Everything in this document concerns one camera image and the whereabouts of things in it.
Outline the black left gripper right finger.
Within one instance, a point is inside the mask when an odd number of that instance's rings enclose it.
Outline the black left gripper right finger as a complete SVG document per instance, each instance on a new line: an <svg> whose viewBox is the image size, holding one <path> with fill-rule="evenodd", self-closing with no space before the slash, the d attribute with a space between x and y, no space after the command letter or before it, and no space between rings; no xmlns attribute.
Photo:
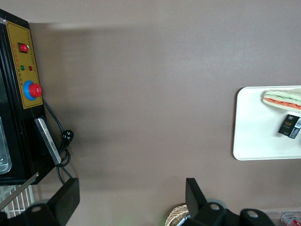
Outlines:
<svg viewBox="0 0 301 226"><path fill-rule="evenodd" d="M195 178L186 178L185 202L192 219L200 219L202 209L207 200Z"/></svg>

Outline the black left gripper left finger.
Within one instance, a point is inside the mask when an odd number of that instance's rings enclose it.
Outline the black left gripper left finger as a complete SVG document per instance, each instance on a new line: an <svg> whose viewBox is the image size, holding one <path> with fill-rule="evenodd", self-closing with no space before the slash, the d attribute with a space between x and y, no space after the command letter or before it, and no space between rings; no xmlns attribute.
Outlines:
<svg viewBox="0 0 301 226"><path fill-rule="evenodd" d="M70 178L48 201L48 207L60 226L67 225L80 202L79 179Z"/></svg>

